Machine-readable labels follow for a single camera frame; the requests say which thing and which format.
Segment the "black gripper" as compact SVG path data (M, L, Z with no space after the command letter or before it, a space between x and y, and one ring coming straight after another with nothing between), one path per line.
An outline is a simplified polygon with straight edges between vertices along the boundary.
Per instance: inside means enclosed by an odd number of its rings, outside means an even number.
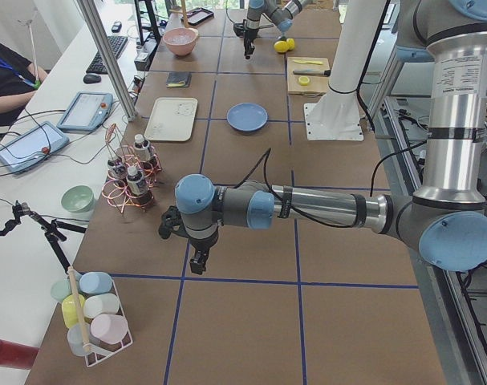
M244 56L245 59L250 59L254 53L255 46L253 44L254 40L258 35L259 21L253 19L246 19L244 21Z
M189 238L189 243L193 246L196 252L200 253L200 261L195 258L192 258L189 261L190 269L193 274L201 274L201 272L206 271L209 251L216 245L217 241L218 235L212 235L204 239Z

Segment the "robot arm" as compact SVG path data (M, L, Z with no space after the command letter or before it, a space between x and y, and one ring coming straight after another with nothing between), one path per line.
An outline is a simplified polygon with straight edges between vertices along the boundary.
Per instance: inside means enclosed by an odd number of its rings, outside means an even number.
M443 270L487 261L485 198L477 190L487 136L487 1L404 1L398 27L399 51L429 53L435 62L421 186L409 197L363 197L249 180L217 187L201 174L185 176L175 198L195 274L205 271L221 225L266 229L273 217L367 227Z
M311 4L310 0L291 0L283 8L275 1L251 0L247 10L247 17L243 21L243 43L245 59L250 59L254 52L254 40L258 36L261 16L264 14L284 35L292 26L293 18Z

